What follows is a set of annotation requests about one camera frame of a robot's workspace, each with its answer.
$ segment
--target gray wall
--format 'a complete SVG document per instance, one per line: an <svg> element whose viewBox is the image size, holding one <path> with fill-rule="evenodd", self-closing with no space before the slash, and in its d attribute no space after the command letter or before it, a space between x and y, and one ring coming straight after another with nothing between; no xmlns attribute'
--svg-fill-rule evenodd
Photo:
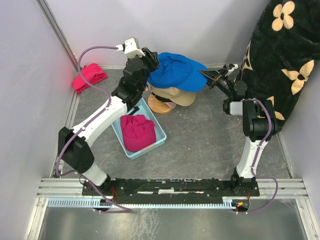
<svg viewBox="0 0 320 240"><path fill-rule="evenodd" d="M291 117L281 132L294 176L303 178L320 223L320 65L305 84Z"/></svg>
<svg viewBox="0 0 320 240"><path fill-rule="evenodd" d="M72 97L74 69L34 0L0 7L0 239L24 237Z"/></svg>
<svg viewBox="0 0 320 240"><path fill-rule="evenodd" d="M141 47L203 64L242 62L269 0L46 0L76 57L137 37ZM124 54L87 53L83 63L123 66Z"/></svg>

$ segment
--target beige cap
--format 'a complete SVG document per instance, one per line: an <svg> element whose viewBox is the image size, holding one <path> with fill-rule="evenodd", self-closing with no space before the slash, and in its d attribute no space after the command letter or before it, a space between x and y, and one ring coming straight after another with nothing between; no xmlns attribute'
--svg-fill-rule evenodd
<svg viewBox="0 0 320 240"><path fill-rule="evenodd" d="M172 102L184 107L190 106L196 99L195 92L183 91L173 86L169 88L157 88L149 84L149 89L155 95L170 99Z"/></svg>

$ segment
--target plastic tray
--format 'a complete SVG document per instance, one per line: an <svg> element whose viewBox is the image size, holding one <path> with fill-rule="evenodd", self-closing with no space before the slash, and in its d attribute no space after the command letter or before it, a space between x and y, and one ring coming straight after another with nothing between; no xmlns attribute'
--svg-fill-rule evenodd
<svg viewBox="0 0 320 240"><path fill-rule="evenodd" d="M154 123L154 129L155 129L155 135L156 135L156 142L145 147L144 149L140 150L140 151L136 151L136 152L131 152L128 151L125 148L124 145L124 140L122 137L122 131L121 131L121 125L120 125L120 118L118 118L117 120L115 120L112 123L112 128L117 136L117 138L119 139L119 142L125 152L125 155L130 158L131 160L136 159L137 157L140 157L141 155L151 151L152 149L155 149L156 147L162 145L165 143L165 140L167 139L167 135L165 134L164 130L162 129L162 127L160 126L159 122L157 121L155 115L153 114L153 112L150 110L149 106L147 105L146 101L141 98L141 100L136 104L137 107L139 107L139 110L137 112L135 112L133 115L138 115L138 114L142 114L145 116L146 119L153 121Z"/></svg>

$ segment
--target blue hat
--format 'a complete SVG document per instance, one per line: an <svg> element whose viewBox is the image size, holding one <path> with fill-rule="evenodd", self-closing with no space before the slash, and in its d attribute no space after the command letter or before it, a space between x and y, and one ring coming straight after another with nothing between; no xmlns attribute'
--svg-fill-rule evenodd
<svg viewBox="0 0 320 240"><path fill-rule="evenodd" d="M175 87L186 92L198 92L207 79L199 72L207 67L180 54L163 52L158 55L159 68L150 73L148 82L159 89Z"/></svg>

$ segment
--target gray floor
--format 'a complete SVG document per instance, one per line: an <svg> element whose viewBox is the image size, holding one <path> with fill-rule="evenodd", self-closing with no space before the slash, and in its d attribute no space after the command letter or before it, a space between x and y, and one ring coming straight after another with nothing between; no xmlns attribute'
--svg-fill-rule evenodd
<svg viewBox="0 0 320 240"><path fill-rule="evenodd" d="M97 86L113 91L122 70L106 71L108 78ZM176 107L156 118L167 135L164 145L130 160L125 155L112 127L92 146L96 163L112 178L219 178L228 179L240 161L245 136L242 121L226 115L222 102L226 96L217 88L205 87L189 107ZM93 88L80 95L75 122L89 117L106 96ZM288 178L288 170L277 136L266 146L257 173Z"/></svg>
<svg viewBox="0 0 320 240"><path fill-rule="evenodd" d="M251 200L255 209L265 200ZM223 209L134 209L98 214L89 208L48 207L40 240L306 240L294 199L236 215Z"/></svg>

